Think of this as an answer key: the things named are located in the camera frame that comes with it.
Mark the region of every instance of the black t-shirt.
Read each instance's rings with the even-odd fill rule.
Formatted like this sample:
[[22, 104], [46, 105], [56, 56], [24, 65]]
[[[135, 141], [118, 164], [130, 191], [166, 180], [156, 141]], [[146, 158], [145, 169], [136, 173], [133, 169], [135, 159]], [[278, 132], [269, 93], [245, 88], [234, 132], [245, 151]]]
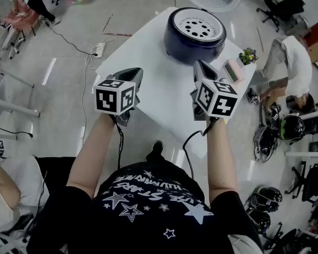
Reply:
[[91, 200], [64, 187], [52, 194], [32, 231], [28, 253], [103, 253], [207, 249], [233, 253], [229, 234], [261, 247], [237, 192], [217, 196], [210, 208], [198, 184], [167, 161], [138, 163], [116, 171]]

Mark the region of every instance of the table leg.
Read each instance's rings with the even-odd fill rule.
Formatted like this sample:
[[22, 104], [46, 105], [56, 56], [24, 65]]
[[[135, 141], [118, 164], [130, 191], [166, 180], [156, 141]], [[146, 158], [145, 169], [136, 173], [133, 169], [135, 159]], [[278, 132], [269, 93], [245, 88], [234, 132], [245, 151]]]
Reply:
[[5, 70], [5, 69], [1, 69], [1, 71], [2, 71], [2, 73], [3, 73], [4, 75], [7, 74], [7, 75], [11, 76], [13, 79], [15, 79], [15, 80], [17, 80], [17, 81], [19, 81], [19, 82], [21, 82], [21, 83], [23, 83], [23, 84], [25, 84], [25, 85], [27, 85], [27, 86], [29, 86], [29, 87], [32, 87], [32, 88], [34, 87], [34, 84], [30, 84], [30, 83], [26, 82], [25, 80], [19, 78], [18, 76], [16, 76], [16, 75], [10, 73], [9, 71], [7, 71], [7, 70]]
[[285, 156], [300, 156], [300, 157], [318, 157], [318, 152], [311, 151], [288, 151]]
[[34, 110], [30, 110], [27, 109], [25, 107], [21, 107], [6, 101], [3, 101], [0, 99], [0, 106], [6, 109], [11, 109], [13, 111], [17, 111], [17, 112], [21, 112], [21, 113], [25, 113], [27, 115], [31, 115], [31, 116], [36, 116], [39, 117], [40, 116], [40, 112], [34, 111]]

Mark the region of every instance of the power strip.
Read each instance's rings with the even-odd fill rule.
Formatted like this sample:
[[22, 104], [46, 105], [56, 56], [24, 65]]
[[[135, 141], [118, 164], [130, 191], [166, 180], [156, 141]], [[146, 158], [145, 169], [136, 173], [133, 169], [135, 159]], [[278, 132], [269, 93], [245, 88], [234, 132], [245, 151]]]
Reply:
[[102, 58], [102, 55], [104, 54], [104, 49], [105, 49], [105, 42], [101, 42], [101, 43], [98, 43], [96, 47], [96, 51], [95, 53], [97, 54], [96, 57], [94, 58]]

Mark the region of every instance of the small plant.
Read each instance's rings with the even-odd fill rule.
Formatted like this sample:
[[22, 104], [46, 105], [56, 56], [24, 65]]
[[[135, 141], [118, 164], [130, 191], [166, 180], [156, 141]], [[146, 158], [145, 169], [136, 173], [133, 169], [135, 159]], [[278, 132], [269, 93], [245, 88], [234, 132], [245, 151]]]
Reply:
[[247, 48], [244, 50], [243, 53], [239, 54], [240, 60], [243, 62], [244, 65], [248, 65], [250, 63], [255, 63], [258, 59], [255, 50], [251, 48]]

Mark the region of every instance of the rice cooker lid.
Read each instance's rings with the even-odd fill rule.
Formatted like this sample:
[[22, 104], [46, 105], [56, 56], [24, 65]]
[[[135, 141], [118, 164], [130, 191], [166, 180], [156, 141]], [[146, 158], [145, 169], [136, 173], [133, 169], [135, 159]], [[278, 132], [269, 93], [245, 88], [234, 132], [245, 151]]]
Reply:
[[212, 14], [197, 8], [184, 8], [173, 18], [174, 27], [199, 42], [214, 42], [224, 33], [222, 23]]

